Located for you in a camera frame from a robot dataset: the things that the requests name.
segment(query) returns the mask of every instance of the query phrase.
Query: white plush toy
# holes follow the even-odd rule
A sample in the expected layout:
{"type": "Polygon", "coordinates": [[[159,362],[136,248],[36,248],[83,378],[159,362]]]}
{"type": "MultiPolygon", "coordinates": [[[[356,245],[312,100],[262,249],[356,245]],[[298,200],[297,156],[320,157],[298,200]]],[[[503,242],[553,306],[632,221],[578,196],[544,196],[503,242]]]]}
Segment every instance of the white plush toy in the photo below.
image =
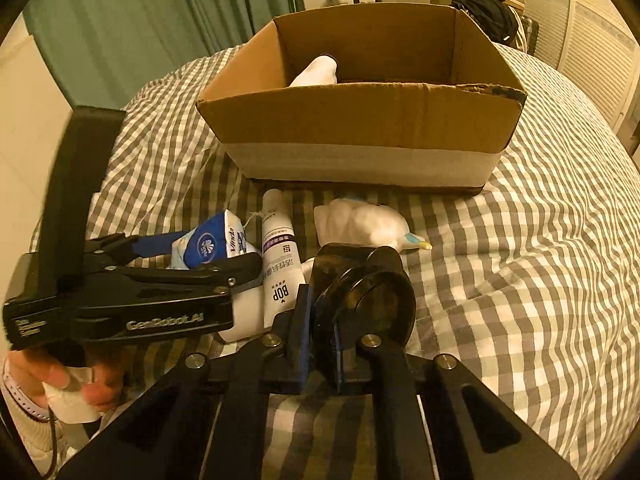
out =
{"type": "Polygon", "coordinates": [[[337,198],[329,205],[316,206],[314,221],[321,247],[339,243],[362,247],[387,245],[398,252],[431,249],[424,238],[409,232],[409,225],[398,211],[385,205],[337,198]]]}

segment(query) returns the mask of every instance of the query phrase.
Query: black bag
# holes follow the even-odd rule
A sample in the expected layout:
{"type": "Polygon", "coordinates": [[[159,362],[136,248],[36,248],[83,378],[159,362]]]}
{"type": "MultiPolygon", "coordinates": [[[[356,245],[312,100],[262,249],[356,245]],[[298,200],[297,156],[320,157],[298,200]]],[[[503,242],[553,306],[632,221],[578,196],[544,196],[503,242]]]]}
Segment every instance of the black bag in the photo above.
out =
{"type": "Polygon", "coordinates": [[[451,7],[469,14],[496,43],[509,45],[518,33],[518,21],[504,0],[453,0],[451,7]]]}

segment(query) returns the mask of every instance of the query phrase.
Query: blue tissue package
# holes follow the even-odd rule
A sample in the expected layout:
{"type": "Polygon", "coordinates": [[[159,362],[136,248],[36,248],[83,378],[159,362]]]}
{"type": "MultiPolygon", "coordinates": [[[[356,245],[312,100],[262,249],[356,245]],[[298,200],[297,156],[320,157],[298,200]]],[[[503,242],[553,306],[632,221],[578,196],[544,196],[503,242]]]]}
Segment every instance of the blue tissue package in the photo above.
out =
{"type": "Polygon", "coordinates": [[[224,210],[174,242],[171,267],[196,269],[201,264],[246,252],[242,222],[231,211],[224,210]]]}

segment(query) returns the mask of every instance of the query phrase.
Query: hand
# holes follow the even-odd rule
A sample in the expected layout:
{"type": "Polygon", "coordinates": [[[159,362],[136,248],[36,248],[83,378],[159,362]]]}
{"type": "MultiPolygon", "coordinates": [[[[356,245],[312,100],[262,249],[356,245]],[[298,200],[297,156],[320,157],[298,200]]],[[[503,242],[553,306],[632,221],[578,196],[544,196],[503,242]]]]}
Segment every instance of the hand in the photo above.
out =
{"type": "MultiPolygon", "coordinates": [[[[98,412],[107,412],[117,406],[120,399],[126,367],[125,350],[98,346],[87,347],[84,351],[87,365],[94,370],[94,382],[82,385],[82,396],[98,412]]],[[[58,389],[69,383],[65,367],[43,347],[11,351],[7,359],[14,381],[41,408],[49,406],[42,383],[58,389]]]]}

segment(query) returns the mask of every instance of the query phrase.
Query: box flap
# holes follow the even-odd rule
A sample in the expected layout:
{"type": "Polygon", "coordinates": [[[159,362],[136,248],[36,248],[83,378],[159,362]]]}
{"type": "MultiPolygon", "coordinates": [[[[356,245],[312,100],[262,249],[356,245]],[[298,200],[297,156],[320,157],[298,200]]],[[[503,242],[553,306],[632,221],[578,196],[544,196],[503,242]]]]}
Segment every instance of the box flap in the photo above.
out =
{"type": "Polygon", "coordinates": [[[285,63],[278,30],[269,22],[212,79],[198,101],[283,88],[288,84],[285,63]]]}
{"type": "Polygon", "coordinates": [[[307,10],[274,21],[286,48],[289,81],[315,57],[330,54],[339,82],[450,84],[455,18],[451,7],[377,3],[307,10]]]}
{"type": "Polygon", "coordinates": [[[482,29],[464,12],[457,10],[451,84],[476,83],[524,92],[519,79],[482,29]]]}
{"type": "Polygon", "coordinates": [[[200,101],[198,110],[224,143],[305,142],[498,153],[522,106],[491,87],[350,83],[200,101]]]}

